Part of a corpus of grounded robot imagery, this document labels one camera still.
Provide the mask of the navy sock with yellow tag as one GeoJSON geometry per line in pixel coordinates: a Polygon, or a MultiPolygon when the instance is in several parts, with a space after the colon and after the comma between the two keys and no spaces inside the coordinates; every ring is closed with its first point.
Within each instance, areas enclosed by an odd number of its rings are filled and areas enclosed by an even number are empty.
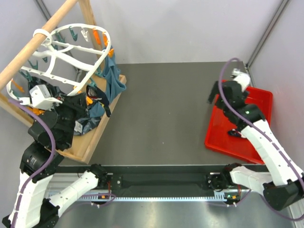
{"type": "Polygon", "coordinates": [[[228,135],[230,136],[234,136],[234,137],[238,137],[238,138],[243,138],[246,139],[246,136],[243,135],[240,131],[238,131],[237,129],[231,129],[228,131],[228,135]]]}

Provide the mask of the teal blue garment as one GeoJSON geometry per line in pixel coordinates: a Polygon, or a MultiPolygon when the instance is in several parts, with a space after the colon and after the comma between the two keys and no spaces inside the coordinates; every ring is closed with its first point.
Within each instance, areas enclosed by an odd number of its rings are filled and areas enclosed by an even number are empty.
{"type": "MultiPolygon", "coordinates": [[[[110,104],[121,92],[126,90],[126,85],[119,80],[120,73],[121,71],[116,64],[114,49],[112,48],[105,58],[104,69],[97,71],[97,76],[106,81],[105,91],[103,92],[105,92],[110,104]]],[[[104,114],[106,115],[102,105],[97,101],[93,101],[89,107],[90,118],[98,118],[104,114]]]]}

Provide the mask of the white round clip hanger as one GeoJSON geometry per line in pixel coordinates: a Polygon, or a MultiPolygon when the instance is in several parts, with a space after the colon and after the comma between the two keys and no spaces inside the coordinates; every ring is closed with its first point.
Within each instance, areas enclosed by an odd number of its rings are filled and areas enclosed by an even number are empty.
{"type": "Polygon", "coordinates": [[[43,71],[40,71],[40,70],[37,70],[34,68],[29,68],[29,67],[26,67],[23,65],[18,66],[17,71],[23,70],[28,73],[34,73],[34,74],[37,74],[38,76],[42,76],[45,78],[59,81],[63,84],[72,85],[74,87],[74,89],[69,94],[67,94],[68,96],[76,95],[85,86],[85,84],[88,82],[88,80],[91,78],[91,76],[97,71],[97,69],[99,68],[99,66],[101,65],[103,60],[106,58],[106,56],[108,56],[108,54],[110,53],[111,45],[112,45],[110,35],[104,28],[99,27],[99,26],[94,26],[94,25],[83,24],[83,23],[68,24],[68,25],[59,27],[59,28],[53,30],[52,32],[48,32],[44,29],[39,28],[34,31],[33,37],[35,37],[38,34],[42,35],[42,42],[39,44],[39,46],[44,46],[47,48],[47,50],[43,51],[43,52],[39,52],[39,51],[37,51],[37,48],[35,47],[34,51],[30,55],[34,56],[34,57],[39,57],[39,58],[50,57],[50,64],[49,64],[47,71],[43,72],[43,71]],[[103,38],[104,38],[105,49],[96,50],[93,48],[76,46],[73,44],[56,41],[52,38],[53,35],[59,33],[60,31],[65,30],[65,29],[72,30],[72,28],[81,28],[82,30],[85,30],[87,28],[87,29],[92,30],[93,33],[101,32],[103,35],[103,38]],[[66,54],[66,52],[73,50],[73,49],[79,50],[82,52],[91,53],[91,54],[96,54],[98,56],[98,60],[95,62],[94,65],[83,63],[83,62],[69,56],[68,54],[66,54]],[[71,81],[71,80],[65,79],[63,77],[53,75],[52,71],[54,69],[57,59],[67,62],[68,64],[70,64],[80,70],[86,71],[87,74],[85,75],[83,80],[80,82],[71,81]]]}

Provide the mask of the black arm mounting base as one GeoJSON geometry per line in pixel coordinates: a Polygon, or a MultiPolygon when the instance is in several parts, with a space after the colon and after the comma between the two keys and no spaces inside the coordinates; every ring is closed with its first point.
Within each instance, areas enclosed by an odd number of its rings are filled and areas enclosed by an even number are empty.
{"type": "Polygon", "coordinates": [[[236,206],[250,190],[226,184],[224,165],[102,166],[102,180],[80,195],[97,207],[112,202],[206,202],[236,206]]]}

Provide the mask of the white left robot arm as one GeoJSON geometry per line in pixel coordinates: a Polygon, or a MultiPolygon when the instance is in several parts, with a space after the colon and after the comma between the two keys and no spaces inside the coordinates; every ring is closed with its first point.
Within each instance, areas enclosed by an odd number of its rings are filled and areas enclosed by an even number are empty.
{"type": "Polygon", "coordinates": [[[20,183],[14,209],[3,218],[7,228],[52,228],[64,212],[94,188],[107,186],[108,177],[101,165],[93,164],[76,181],[50,198],[45,197],[57,167],[64,159],[58,150],[72,146],[76,120],[87,113],[83,93],[58,94],[56,105],[40,115],[17,101],[13,103],[34,118],[28,133],[34,142],[24,151],[20,162],[20,183]]]}

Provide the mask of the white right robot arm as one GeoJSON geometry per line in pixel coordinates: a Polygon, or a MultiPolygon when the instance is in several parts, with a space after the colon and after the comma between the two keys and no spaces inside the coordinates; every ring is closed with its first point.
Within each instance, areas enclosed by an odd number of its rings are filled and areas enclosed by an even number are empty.
{"type": "Polygon", "coordinates": [[[266,166],[253,171],[226,165],[210,186],[217,190],[241,185],[258,193],[271,209],[281,211],[304,197],[304,172],[273,135],[268,118],[271,94],[237,80],[215,82],[208,102],[214,104],[205,146],[216,152],[266,166]]]}

